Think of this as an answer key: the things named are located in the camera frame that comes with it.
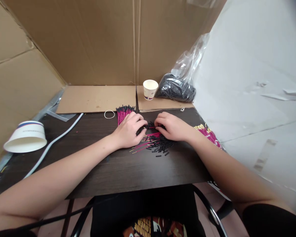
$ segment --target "cardboard box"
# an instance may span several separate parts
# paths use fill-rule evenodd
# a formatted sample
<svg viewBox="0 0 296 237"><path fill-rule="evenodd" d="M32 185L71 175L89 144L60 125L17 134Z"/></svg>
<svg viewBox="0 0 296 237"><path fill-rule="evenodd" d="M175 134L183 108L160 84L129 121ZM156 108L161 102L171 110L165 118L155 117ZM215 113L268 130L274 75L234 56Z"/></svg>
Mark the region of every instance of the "cardboard box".
<svg viewBox="0 0 296 237"><path fill-rule="evenodd" d="M0 5L0 160L20 122L34 117L63 81Z"/></svg>
<svg viewBox="0 0 296 237"><path fill-rule="evenodd" d="M68 85L160 81L226 0L4 0Z"/></svg>

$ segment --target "red wire bundle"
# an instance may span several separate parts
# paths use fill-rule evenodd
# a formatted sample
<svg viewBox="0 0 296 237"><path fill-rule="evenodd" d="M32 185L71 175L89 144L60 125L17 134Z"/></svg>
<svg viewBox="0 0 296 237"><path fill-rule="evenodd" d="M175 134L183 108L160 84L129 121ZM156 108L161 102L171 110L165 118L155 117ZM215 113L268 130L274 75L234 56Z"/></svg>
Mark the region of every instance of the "red wire bundle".
<svg viewBox="0 0 296 237"><path fill-rule="evenodd" d="M143 140L142 140L142 142L146 142L146 141L148 141L148 142L147 143L144 143L144 144L139 144L137 146L132 147L134 149L132 149L131 151L134 151L134 150L136 150L138 148L141 148L140 150L134 152L134 153L136 153L136 152L139 152L139 151L141 151L143 149L149 148L151 145L153 145L154 142L160 140L159 139L160 135L161 135L160 132L156 132L156 133L145 135L144 138L143 138Z"/></svg>
<svg viewBox="0 0 296 237"><path fill-rule="evenodd" d="M214 132L210 128L207 128L206 129L204 127L204 125L202 125L202 124L199 125L199 126L195 126L194 128L196 128L197 130L199 130L205 137L208 138L208 140L210 140L213 144L215 144L216 146L218 146L220 149L223 148L221 146L221 144L219 143L219 141L217 140Z"/></svg>
<svg viewBox="0 0 296 237"><path fill-rule="evenodd" d="M122 105L122 107L116 108L117 118L118 118L118 126L122 123L125 119L127 114L130 114L132 111L135 111L136 107L130 107Z"/></svg>

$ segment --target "plastic bag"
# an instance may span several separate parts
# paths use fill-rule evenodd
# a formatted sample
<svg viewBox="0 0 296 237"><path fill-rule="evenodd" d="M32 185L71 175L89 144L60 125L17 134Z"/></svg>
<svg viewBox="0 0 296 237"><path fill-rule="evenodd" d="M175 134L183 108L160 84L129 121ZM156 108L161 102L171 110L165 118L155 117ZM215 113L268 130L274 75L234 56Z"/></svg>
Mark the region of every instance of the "plastic bag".
<svg viewBox="0 0 296 237"><path fill-rule="evenodd" d="M185 51L176 61L171 73L161 79L156 97L184 102L194 101L196 89L193 77L209 39L209 33L201 35L190 51Z"/></svg>

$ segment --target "floor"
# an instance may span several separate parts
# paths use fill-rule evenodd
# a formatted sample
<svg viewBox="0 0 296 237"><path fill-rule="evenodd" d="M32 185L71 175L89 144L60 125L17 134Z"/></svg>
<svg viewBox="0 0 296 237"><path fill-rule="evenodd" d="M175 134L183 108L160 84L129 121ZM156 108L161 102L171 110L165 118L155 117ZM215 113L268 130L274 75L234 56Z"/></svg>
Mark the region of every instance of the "floor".
<svg viewBox="0 0 296 237"><path fill-rule="evenodd" d="M212 188L208 183L198 183L194 185L197 186L204 193L204 195L209 200L213 208L217 211L220 208L220 206L223 204L224 198L218 192L216 192L214 188ZM202 202L197 196L195 198L196 198L198 216L204 227L206 236L219 237L217 229L213 224L210 223L208 219L208 212L205 209L204 205L202 204ZM85 207L90 199L91 198L75 199L72 211ZM65 214L67 212L68 204L69 204L69 201L64 200L56 209L54 209L50 214L48 214L46 218L51 218L51 217ZM70 236L70 234L72 233L72 230L78 218L79 218L79 214L71 217L67 236ZM82 232L80 234L81 237L90 236L91 221L92 221L92 211L90 211L84 223ZM42 226L39 230L38 237L60 237L63 223L64 223L64 220ZM222 224L225 227L227 235L229 237L249 236L236 211L232 211L227 217L225 217L222 220Z"/></svg>

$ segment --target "dark wooden tabletop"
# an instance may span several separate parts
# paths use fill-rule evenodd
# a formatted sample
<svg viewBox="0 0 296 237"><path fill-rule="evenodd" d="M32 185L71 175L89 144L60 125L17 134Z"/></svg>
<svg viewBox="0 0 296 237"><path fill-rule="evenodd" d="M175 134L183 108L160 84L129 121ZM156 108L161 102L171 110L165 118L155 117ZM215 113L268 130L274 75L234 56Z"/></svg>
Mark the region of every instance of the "dark wooden tabletop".
<svg viewBox="0 0 296 237"><path fill-rule="evenodd" d="M204 124L196 109L166 110L189 125ZM142 113L149 122L154 121L162 111ZM63 122L46 115L44 124L46 139L51 142L65 132L78 115ZM47 153L38 170L53 162L77 152L101 138L111 134L117 127L117 117L104 118L104 113L84 114L77 125L57 141ZM0 193L19 182L35 165L45 147L30 153L14 154L7 167L0 174ZM211 177L196 152L187 143L177 142L169 154L156 157L150 150L132 154L131 149L115 151L101 161L73 190L68 198L83 198L134 190L159 188L179 184L198 183Z"/></svg>

